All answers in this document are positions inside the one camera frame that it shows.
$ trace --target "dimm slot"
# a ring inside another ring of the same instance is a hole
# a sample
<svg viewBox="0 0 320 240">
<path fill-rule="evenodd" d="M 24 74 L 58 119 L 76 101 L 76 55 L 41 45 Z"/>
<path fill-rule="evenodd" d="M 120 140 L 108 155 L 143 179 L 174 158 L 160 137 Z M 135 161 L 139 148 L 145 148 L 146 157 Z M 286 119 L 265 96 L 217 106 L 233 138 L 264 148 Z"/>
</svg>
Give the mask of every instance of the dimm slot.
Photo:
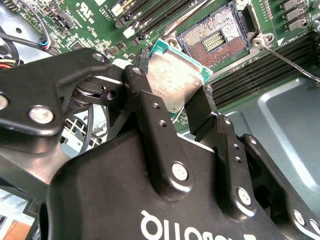
<svg viewBox="0 0 320 240">
<path fill-rule="evenodd" d="M 149 20 L 149 17 L 151 17 L 154 13 L 156 13 L 158 10 L 165 7 L 167 4 L 169 4 L 172 0 L 159 0 L 156 2 L 152 7 L 147 9 L 144 14 L 140 15 L 132 24 L 131 26 L 135 26 L 138 22 L 139 24 L 143 24 L 144 21 Z"/>
<path fill-rule="evenodd" d="M 283 46 L 277 52 L 305 68 L 315 64 L 315 57 L 310 46 L 311 38 L 306 35 Z M 298 71 L 293 67 L 269 54 L 213 82 L 211 84 L 213 99 L 220 109 L 242 98 L 259 93 L 296 73 Z"/>
<path fill-rule="evenodd" d="M 149 22 L 148 25 L 145 26 L 145 28 L 143 29 L 143 33 L 139 34 L 139 37 L 141 39 L 143 39 L 144 34 L 148 34 L 152 30 L 154 30 L 156 27 L 158 27 L 160 24 L 162 24 L 164 21 L 166 21 L 172 15 L 174 15 L 177 11 L 179 11 L 182 7 L 184 7 L 185 5 L 187 5 L 193 1 L 194 0 L 178 0 L 174 5 L 172 5 L 166 11 L 162 12 L 159 16 L 157 16 L 155 19 L 153 19 L 151 22 Z"/>
</svg>

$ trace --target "motherboard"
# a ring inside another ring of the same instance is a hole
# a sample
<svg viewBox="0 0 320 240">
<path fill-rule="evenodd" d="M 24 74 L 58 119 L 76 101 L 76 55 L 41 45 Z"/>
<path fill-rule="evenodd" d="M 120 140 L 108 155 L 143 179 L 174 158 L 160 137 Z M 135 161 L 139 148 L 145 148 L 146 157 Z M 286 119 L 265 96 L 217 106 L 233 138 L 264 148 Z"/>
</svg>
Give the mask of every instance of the motherboard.
<svg viewBox="0 0 320 240">
<path fill-rule="evenodd" d="M 262 33 L 274 35 L 271 47 L 277 49 L 316 28 L 320 18 L 319 3 L 311 0 L 27 2 L 45 22 L 53 47 L 59 53 L 90 47 L 111 60 L 132 62 L 140 49 L 151 49 L 161 38 L 213 72 L 219 72 L 211 82 L 266 54 L 261 52 L 247 61 L 239 61 L 231 69 L 226 68 L 249 54 L 252 36 L 257 32 L 255 21 Z M 18 0 L 4 3 L 41 32 L 33 14 Z M 253 13 L 248 10 L 248 3 L 252 4 Z"/>
<path fill-rule="evenodd" d="M 37 19 L 19 0 L 2 1 L 42 32 Z M 142 50 L 150 53 L 159 40 L 167 43 L 212 73 L 204 84 L 214 89 L 218 107 L 283 77 L 280 75 L 288 66 L 259 49 L 262 42 L 258 38 L 303 65 L 310 63 L 303 55 L 311 53 L 308 36 L 320 31 L 320 0 L 25 1 L 45 23 L 51 47 L 59 53 L 89 47 L 111 62 L 123 59 L 136 64 Z M 168 56 L 158 58 L 163 61 Z M 161 69 L 157 71 L 154 75 L 161 73 Z M 178 112 L 175 105 L 171 112 Z M 188 120 L 183 111 L 178 117 L 181 130 Z"/>
</svg>

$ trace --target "chip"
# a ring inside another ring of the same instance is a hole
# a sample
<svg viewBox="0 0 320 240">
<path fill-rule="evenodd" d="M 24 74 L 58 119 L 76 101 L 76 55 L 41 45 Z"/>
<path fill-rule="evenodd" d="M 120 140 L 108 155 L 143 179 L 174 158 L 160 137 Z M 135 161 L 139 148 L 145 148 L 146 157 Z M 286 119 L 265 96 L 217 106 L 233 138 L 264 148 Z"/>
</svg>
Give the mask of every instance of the chip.
<svg viewBox="0 0 320 240">
<path fill-rule="evenodd" d="M 118 50 L 118 48 L 116 46 L 113 46 L 113 47 L 110 48 L 109 52 L 110 52 L 111 55 L 114 56 L 119 52 L 119 50 Z"/>
<path fill-rule="evenodd" d="M 212 68 L 225 59 L 249 50 L 242 14 L 231 1 L 176 38 L 184 51 L 202 65 Z"/>
<path fill-rule="evenodd" d="M 77 50 L 77 49 L 82 49 L 84 46 L 82 46 L 81 45 L 81 43 L 80 42 L 75 42 L 75 44 L 73 44 L 72 46 L 71 46 L 71 49 L 72 50 Z"/>
</svg>

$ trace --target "metal screw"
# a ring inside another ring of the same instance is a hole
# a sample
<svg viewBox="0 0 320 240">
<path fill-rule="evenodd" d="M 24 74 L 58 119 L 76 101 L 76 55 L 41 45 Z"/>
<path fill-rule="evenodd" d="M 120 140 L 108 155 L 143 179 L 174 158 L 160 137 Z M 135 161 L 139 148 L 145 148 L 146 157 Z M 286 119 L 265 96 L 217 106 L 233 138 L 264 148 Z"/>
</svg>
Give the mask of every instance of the metal screw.
<svg viewBox="0 0 320 240">
<path fill-rule="evenodd" d="M 38 124 L 48 124 L 54 119 L 54 114 L 46 107 L 36 106 L 29 111 L 29 117 Z"/>
<path fill-rule="evenodd" d="M 224 117 L 224 121 L 225 121 L 226 124 L 231 124 L 230 120 L 228 118 L 226 118 L 226 117 Z"/>
<path fill-rule="evenodd" d="M 132 68 L 132 70 L 133 70 L 136 74 L 141 75 L 141 71 L 140 71 L 140 69 L 139 69 L 139 68 L 134 67 L 134 68 Z"/>
<path fill-rule="evenodd" d="M 188 178 L 187 169 L 180 163 L 175 162 L 172 164 L 172 173 L 176 179 L 180 181 L 185 181 Z"/>
<path fill-rule="evenodd" d="M 259 47 L 261 44 L 262 44 L 262 41 L 261 41 L 261 40 L 255 40 L 255 41 L 253 42 L 253 45 L 254 45 L 255 47 Z"/>
<path fill-rule="evenodd" d="M 246 190 L 244 190 L 242 187 L 238 187 L 237 193 L 238 193 L 238 196 L 239 196 L 241 202 L 244 205 L 247 205 L 247 206 L 251 205 L 251 198 Z"/>
<path fill-rule="evenodd" d="M 257 144 L 257 141 L 252 136 L 249 136 L 249 139 L 253 144 Z"/>
<path fill-rule="evenodd" d="M 300 225 L 305 225 L 306 224 L 306 222 L 305 222 L 305 220 L 304 220 L 304 218 L 302 217 L 302 215 L 301 215 L 301 213 L 300 212 L 298 212 L 297 210 L 294 210 L 293 211 L 293 214 L 294 214 L 294 217 L 295 217 L 295 219 L 297 220 L 297 222 L 300 224 Z"/>
<path fill-rule="evenodd" d="M 0 110 L 5 109 L 8 104 L 8 99 L 5 96 L 0 95 Z"/>
<path fill-rule="evenodd" d="M 99 62 L 104 62 L 105 58 L 104 56 L 102 56 L 100 53 L 93 53 L 92 57 L 94 57 L 94 59 L 98 60 Z"/>
<path fill-rule="evenodd" d="M 313 229 L 316 231 L 317 234 L 320 234 L 320 228 L 317 222 L 313 219 L 310 219 L 310 224 L 313 227 Z"/>
</svg>

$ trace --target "electronic component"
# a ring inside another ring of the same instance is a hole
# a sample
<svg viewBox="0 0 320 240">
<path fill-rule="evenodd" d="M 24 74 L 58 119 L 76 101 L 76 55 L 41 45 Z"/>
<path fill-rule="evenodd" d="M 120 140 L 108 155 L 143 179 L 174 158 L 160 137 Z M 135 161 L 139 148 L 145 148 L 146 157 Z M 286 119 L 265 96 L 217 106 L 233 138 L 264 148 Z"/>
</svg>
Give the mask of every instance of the electronic component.
<svg viewBox="0 0 320 240">
<path fill-rule="evenodd" d="M 150 52 L 150 87 L 171 113 L 177 113 L 211 74 L 210 69 L 162 40 Z"/>
<path fill-rule="evenodd" d="M 295 20 L 295 21 L 289 23 L 287 25 L 287 28 L 291 32 L 291 31 L 299 29 L 299 28 L 305 28 L 306 26 L 308 26 L 308 22 L 306 21 L 305 18 L 303 18 L 303 19 L 298 19 L 298 20 Z"/>
<path fill-rule="evenodd" d="M 119 49 L 116 46 L 112 46 L 109 50 L 109 53 L 113 56 L 116 55 L 118 52 L 119 52 Z"/>
<path fill-rule="evenodd" d="M 320 9 L 320 0 L 315 0 L 312 4 L 314 9 Z"/>
<path fill-rule="evenodd" d="M 45 14 L 47 14 L 50 18 L 54 18 L 61 8 L 57 5 L 56 1 L 51 1 L 45 5 L 42 10 L 44 10 Z"/>
<path fill-rule="evenodd" d="M 137 35 L 138 38 L 140 40 L 145 39 L 149 35 L 149 33 L 151 33 L 154 29 L 159 27 L 168 18 L 170 18 L 171 16 L 174 16 L 177 13 L 177 11 L 179 11 L 184 6 L 187 6 L 192 1 L 193 0 L 177 0 L 177 1 L 175 1 L 171 7 L 162 11 L 157 17 L 148 21 L 147 24 L 144 24 L 142 31 L 139 32 Z"/>
<path fill-rule="evenodd" d="M 285 19 L 290 22 L 298 17 L 305 17 L 306 15 L 304 14 L 305 10 L 303 8 L 296 8 L 292 10 L 291 12 L 287 13 L 285 15 Z"/>
<path fill-rule="evenodd" d="M 69 29 L 72 29 L 75 26 L 75 23 L 63 10 L 58 11 L 56 16 L 53 17 L 53 20 L 56 21 L 65 31 L 69 31 Z"/>
<path fill-rule="evenodd" d="M 82 49 L 83 47 L 84 47 L 84 46 L 83 46 L 80 42 L 76 41 L 76 42 L 71 46 L 71 49 L 74 51 L 74 50 Z"/>
<path fill-rule="evenodd" d="M 133 60 L 135 59 L 136 55 L 134 55 L 133 53 L 129 55 L 129 59 Z"/>
<path fill-rule="evenodd" d="M 111 12 L 117 17 L 122 14 L 126 7 L 130 6 L 132 2 L 133 0 L 120 0 L 112 7 Z"/>
<path fill-rule="evenodd" d="M 127 46 L 122 42 L 118 42 L 116 46 L 118 47 L 119 50 L 123 50 L 127 48 Z"/>
<path fill-rule="evenodd" d="M 298 5 L 300 8 L 303 8 L 306 6 L 303 0 L 289 0 L 282 4 L 282 8 L 286 12 L 294 7 L 297 7 Z"/>
<path fill-rule="evenodd" d="M 18 0 L 4 0 L 3 3 L 13 12 L 19 10 L 19 7 L 17 6 Z"/>
<path fill-rule="evenodd" d="M 270 8 L 269 0 L 263 0 L 263 5 L 264 5 L 265 12 L 266 12 L 268 19 L 269 20 L 273 19 L 274 16 L 273 16 L 271 8 Z"/>
<path fill-rule="evenodd" d="M 315 30 L 316 32 L 320 32 L 320 21 L 315 21 L 315 22 L 312 24 L 312 28 L 313 28 L 313 30 Z"/>
<path fill-rule="evenodd" d="M 233 1 L 182 32 L 177 40 L 186 53 L 208 68 L 251 46 Z"/>
</svg>

